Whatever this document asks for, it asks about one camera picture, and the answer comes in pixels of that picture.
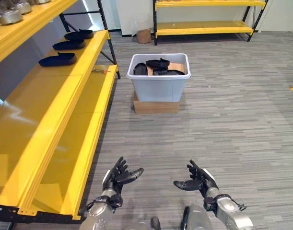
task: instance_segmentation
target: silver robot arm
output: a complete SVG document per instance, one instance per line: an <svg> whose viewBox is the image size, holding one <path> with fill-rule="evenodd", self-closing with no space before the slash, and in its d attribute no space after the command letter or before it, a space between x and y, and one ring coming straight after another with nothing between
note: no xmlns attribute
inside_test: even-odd
<svg viewBox="0 0 293 230"><path fill-rule="evenodd" d="M204 197L204 208L213 211L228 230L255 230L251 219L242 213L245 205L236 203L228 194L222 194L214 177L205 169L201 169L193 160L187 165L191 173L189 181L174 181L174 185L182 190L199 190Z"/></svg>
<svg viewBox="0 0 293 230"><path fill-rule="evenodd" d="M86 207L86 219L80 230L106 230L115 210L123 205L121 196L123 185L137 180L144 169L128 172L126 161L121 157L115 166L108 170L103 179L103 192L100 197Z"/></svg>
<svg viewBox="0 0 293 230"><path fill-rule="evenodd" d="M214 210L215 216L224 223L229 230L255 230L251 219L243 214L241 205L237 204L228 195L221 194L216 187L209 188L206 193L208 198L217 197Z"/></svg>
<svg viewBox="0 0 293 230"><path fill-rule="evenodd" d="M103 191L102 196L111 198L115 194L113 189ZM94 203L88 210L87 218L81 224L80 230L106 230L107 223L112 219L113 209L108 203Z"/></svg>

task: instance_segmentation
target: storage bin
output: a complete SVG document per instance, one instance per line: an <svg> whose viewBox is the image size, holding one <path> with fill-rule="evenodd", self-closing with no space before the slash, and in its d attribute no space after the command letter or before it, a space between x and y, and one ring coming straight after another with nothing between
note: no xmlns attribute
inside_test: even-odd
<svg viewBox="0 0 293 230"><path fill-rule="evenodd" d="M138 63L160 58L184 65L185 75L141 76L133 75ZM135 54L130 62L127 78L131 79L137 98L141 102L179 102L186 79L191 76L186 54Z"/></svg>

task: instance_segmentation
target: empty yellow shelf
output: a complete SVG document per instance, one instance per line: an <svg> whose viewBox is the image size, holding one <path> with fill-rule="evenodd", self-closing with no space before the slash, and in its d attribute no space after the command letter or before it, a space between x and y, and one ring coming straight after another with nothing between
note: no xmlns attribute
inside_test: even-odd
<svg viewBox="0 0 293 230"><path fill-rule="evenodd" d="M266 3L262 0L181 0L181 1L158 1L155 7L181 7L181 6L261 6Z"/></svg>
<svg viewBox="0 0 293 230"><path fill-rule="evenodd" d="M37 64L0 106L0 205L30 207L108 37L98 31L84 49L72 50L74 65Z"/></svg>
<svg viewBox="0 0 293 230"><path fill-rule="evenodd" d="M52 0L46 4L34 5L31 13L23 15L23 21L12 25L0 25L0 62L76 1Z"/></svg>
<svg viewBox="0 0 293 230"><path fill-rule="evenodd" d="M156 35L252 33L243 21L158 23Z"/></svg>
<svg viewBox="0 0 293 230"><path fill-rule="evenodd" d="M91 73L46 169L32 209L77 217L117 66Z"/></svg>

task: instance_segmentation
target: cardboard box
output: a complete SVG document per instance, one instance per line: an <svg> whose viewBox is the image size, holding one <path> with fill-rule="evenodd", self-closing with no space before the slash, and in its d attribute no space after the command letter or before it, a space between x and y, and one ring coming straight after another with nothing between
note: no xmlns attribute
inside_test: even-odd
<svg viewBox="0 0 293 230"><path fill-rule="evenodd" d="M180 63L170 62L170 65L167 67L167 69L169 69L169 70L176 69L178 71L185 72L185 66ZM151 67L147 67L147 74L152 76L152 68Z"/></svg>
<svg viewBox="0 0 293 230"><path fill-rule="evenodd" d="M136 114L177 114L180 102L140 102L134 93L133 106Z"/></svg>
<svg viewBox="0 0 293 230"><path fill-rule="evenodd" d="M151 29L139 30L137 39L139 44L150 43L152 41Z"/></svg>

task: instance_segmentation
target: black slipper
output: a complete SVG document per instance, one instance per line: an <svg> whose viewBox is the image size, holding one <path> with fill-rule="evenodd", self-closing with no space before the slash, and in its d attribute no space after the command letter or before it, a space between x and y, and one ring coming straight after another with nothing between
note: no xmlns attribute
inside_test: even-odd
<svg viewBox="0 0 293 230"><path fill-rule="evenodd" d="M164 69L154 69L152 71L153 75L185 75L182 71L173 69L173 70L164 70Z"/></svg>
<svg viewBox="0 0 293 230"><path fill-rule="evenodd" d="M85 47L85 41L80 40L70 40L66 42L59 42L52 46L55 50L71 50L71 49L82 49Z"/></svg>
<svg viewBox="0 0 293 230"><path fill-rule="evenodd" d="M58 56L46 57L39 61L39 64L44 67L49 66L67 66L76 62L77 58L74 53L59 53Z"/></svg>
<svg viewBox="0 0 293 230"><path fill-rule="evenodd" d="M146 61L146 65L153 68L153 69L159 69L159 68L166 68L170 65L170 61L160 59L160 60L149 60Z"/></svg>
<svg viewBox="0 0 293 230"><path fill-rule="evenodd" d="M71 32L69 34L64 35L65 39L68 40L78 40L78 39L90 39L94 37L94 33L92 30L81 30L78 32Z"/></svg>
<svg viewBox="0 0 293 230"><path fill-rule="evenodd" d="M133 75L148 75L146 65L142 62L136 65Z"/></svg>

